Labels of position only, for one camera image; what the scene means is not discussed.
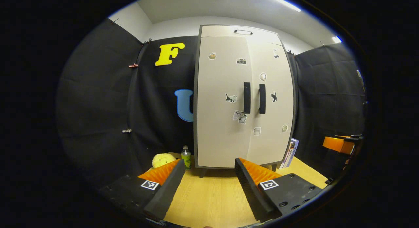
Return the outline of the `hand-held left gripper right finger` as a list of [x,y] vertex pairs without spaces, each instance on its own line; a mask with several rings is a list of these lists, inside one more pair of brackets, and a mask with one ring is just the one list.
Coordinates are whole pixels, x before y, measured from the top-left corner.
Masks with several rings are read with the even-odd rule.
[[260,222],[287,216],[322,191],[295,173],[280,175],[242,158],[235,159],[234,170],[253,216]]

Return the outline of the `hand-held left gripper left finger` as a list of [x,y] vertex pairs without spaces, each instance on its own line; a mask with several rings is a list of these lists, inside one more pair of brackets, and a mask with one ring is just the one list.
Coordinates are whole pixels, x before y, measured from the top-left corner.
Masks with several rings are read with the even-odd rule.
[[137,219],[163,220],[185,173],[177,159],[142,175],[125,175],[99,189],[99,194]]

